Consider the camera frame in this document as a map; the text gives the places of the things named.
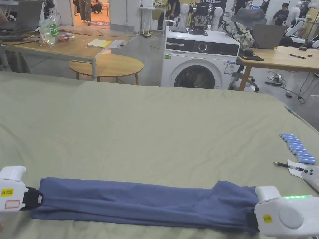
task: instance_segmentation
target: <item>yellow sticker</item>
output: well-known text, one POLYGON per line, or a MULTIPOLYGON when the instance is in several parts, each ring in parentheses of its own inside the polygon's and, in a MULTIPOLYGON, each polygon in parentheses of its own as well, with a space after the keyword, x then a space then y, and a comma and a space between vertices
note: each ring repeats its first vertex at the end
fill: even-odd
POLYGON ((1 197, 11 197, 13 196, 13 188, 5 188, 1 190, 1 197))
POLYGON ((264 221, 265 223, 272 223, 271 215, 269 215, 269 214, 264 215, 264 216, 263 216, 263 221, 264 221))

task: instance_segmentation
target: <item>mattress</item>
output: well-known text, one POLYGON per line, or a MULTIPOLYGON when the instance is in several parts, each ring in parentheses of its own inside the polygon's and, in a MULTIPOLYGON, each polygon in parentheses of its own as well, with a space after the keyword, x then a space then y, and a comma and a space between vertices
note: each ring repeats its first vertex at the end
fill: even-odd
MULTIPOLYGON (((0 168, 45 177, 211 188, 218 180, 317 195, 273 162, 296 159, 279 133, 319 157, 319 134, 272 96, 0 72, 0 168)), ((214 230, 40 221, 12 214, 1 238, 229 238, 214 230)), ((246 238, 247 234, 235 235, 246 238)))

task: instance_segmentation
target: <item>office chair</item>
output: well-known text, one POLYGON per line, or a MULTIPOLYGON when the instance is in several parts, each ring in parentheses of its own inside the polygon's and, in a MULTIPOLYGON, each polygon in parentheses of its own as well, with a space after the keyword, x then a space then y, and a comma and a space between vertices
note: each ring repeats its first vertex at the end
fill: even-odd
MULTIPOLYGON (((262 9, 246 9, 241 8, 237 12, 236 15, 233 15, 230 19, 233 22, 238 22, 243 24, 246 27, 249 27, 250 29, 254 29, 254 26, 256 24, 266 24, 267 19, 265 18, 265 14, 262 9)), ((243 73, 241 71, 244 69, 244 66, 241 65, 241 62, 239 60, 236 61, 236 65, 239 65, 239 69, 237 72, 233 72, 232 77, 234 77, 233 81, 230 84, 230 88, 235 83, 235 81, 238 81, 238 79, 242 79, 243 73)), ((254 92, 258 92, 259 88, 256 83, 254 83, 255 79, 253 76, 248 76, 247 83, 250 85, 253 85, 255 87, 254 92)))

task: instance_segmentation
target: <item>washing machine window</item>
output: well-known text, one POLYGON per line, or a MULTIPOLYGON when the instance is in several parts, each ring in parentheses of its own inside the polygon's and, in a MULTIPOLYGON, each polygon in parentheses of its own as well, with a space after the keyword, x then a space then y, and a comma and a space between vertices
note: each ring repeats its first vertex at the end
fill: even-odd
POLYGON ((214 89, 215 78, 204 66, 188 66, 177 75, 175 87, 214 89))

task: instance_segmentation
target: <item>washing machine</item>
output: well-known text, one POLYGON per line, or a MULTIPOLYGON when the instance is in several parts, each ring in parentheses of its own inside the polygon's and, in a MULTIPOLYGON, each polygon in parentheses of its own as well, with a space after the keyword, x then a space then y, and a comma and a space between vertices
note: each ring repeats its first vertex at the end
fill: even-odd
POLYGON ((228 89, 239 46, 224 32, 166 27, 161 86, 228 89))

